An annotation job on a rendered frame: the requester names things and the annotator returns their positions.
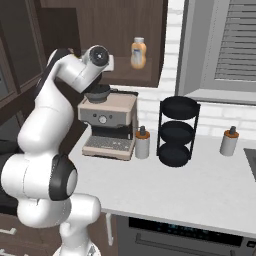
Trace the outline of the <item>dark wood lower cabinet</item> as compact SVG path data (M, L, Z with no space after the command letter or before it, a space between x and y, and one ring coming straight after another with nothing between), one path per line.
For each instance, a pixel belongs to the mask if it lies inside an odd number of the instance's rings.
M16 216L0 214L0 229L16 228L15 235L0 233L0 256L52 256L61 245L59 228L33 229L21 224ZM105 213L88 226L93 243L99 248L101 256L118 256L117 242L109 246Z

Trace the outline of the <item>dark glass cabinet door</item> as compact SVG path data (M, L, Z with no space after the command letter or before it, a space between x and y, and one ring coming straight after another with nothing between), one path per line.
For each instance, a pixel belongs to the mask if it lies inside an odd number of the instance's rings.
M0 108L34 86L46 64L37 9L40 0L0 0Z

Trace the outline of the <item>black three-tier stand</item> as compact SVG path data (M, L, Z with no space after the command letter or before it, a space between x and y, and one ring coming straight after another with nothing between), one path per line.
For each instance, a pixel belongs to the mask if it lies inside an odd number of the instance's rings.
M182 167L192 157L201 105L184 96L160 102L156 155L169 167Z

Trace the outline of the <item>white shaker with orange band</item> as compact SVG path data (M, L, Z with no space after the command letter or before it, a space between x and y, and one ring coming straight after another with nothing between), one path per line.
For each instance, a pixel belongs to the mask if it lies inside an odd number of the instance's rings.
M236 131L236 127L231 126L223 134L219 152L223 156L232 156L234 154L238 138L239 133Z
M150 149L150 133L144 126L136 131L135 157L138 159L146 159L149 157Z

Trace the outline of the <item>dark wood open cabinet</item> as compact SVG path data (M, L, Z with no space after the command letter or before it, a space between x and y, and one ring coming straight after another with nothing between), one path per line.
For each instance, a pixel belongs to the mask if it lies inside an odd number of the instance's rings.
M70 47L80 55L102 45L114 56L114 70L101 82L158 86L164 60L167 0L35 0L44 51ZM142 37L147 47L141 70L131 66L131 46Z

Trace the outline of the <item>window with grey blinds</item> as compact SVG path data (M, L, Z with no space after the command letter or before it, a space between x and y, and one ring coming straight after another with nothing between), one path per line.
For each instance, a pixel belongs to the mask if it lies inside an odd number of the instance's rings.
M256 0L185 0L175 93L256 105Z

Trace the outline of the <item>beige espresso coffee machine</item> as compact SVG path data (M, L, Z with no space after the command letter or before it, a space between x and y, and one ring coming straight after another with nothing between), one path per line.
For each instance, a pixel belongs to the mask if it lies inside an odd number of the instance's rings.
M84 97L78 105L78 119L91 127L82 147L84 155L131 159L138 128L137 96L137 92L114 89L101 103L91 103Z

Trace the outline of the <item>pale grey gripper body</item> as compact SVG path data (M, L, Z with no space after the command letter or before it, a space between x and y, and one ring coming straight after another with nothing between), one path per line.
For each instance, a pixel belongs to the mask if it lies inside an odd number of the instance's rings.
M104 72L112 72L114 70L114 56L106 55L103 58L103 71Z

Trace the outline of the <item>grey dishwasher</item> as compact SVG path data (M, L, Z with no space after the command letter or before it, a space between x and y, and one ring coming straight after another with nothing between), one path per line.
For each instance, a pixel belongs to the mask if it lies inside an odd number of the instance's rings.
M118 256L256 256L256 239L117 216Z

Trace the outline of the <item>grey sink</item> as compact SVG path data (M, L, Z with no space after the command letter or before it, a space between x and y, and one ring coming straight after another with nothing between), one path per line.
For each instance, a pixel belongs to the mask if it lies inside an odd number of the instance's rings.
M254 180L256 181L256 149L244 148L244 152L251 168Z

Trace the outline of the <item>orange condiment bottle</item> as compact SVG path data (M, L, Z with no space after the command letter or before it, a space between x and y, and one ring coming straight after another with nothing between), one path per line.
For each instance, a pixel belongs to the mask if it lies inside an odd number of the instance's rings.
M143 69L146 64L147 47L143 37L135 37L131 46L131 66L134 69Z

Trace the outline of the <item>black hob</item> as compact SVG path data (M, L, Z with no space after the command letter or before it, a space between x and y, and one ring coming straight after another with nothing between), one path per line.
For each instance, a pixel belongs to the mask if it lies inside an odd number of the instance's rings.
M7 195L1 185L2 169L6 161L13 154L20 153L19 146L16 142L0 140L0 213L17 215L18 201Z

